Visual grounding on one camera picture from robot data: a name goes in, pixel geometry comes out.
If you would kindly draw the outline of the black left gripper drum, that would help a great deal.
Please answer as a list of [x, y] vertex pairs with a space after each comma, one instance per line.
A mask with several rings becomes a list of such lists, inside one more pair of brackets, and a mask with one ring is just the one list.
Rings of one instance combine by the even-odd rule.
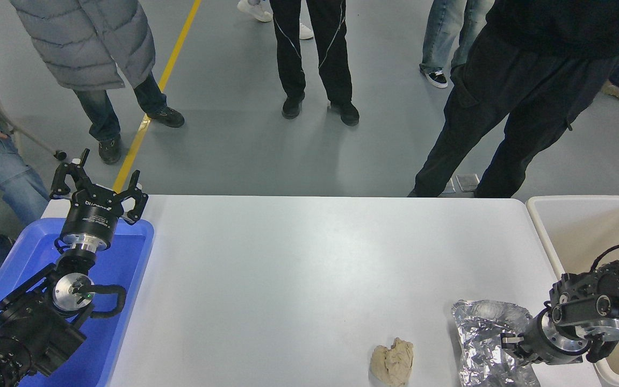
[[61, 239], [71, 245], [71, 239], [90, 235], [110, 245], [124, 209], [111, 189], [93, 185], [78, 189], [70, 196], [71, 206], [62, 227]]

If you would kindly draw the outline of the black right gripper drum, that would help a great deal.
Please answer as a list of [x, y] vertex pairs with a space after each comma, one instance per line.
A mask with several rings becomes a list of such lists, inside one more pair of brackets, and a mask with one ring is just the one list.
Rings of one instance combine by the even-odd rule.
[[565, 353], [569, 340], [557, 331], [550, 318], [534, 318], [522, 338], [519, 347], [527, 353], [528, 362], [552, 366], [569, 363]]

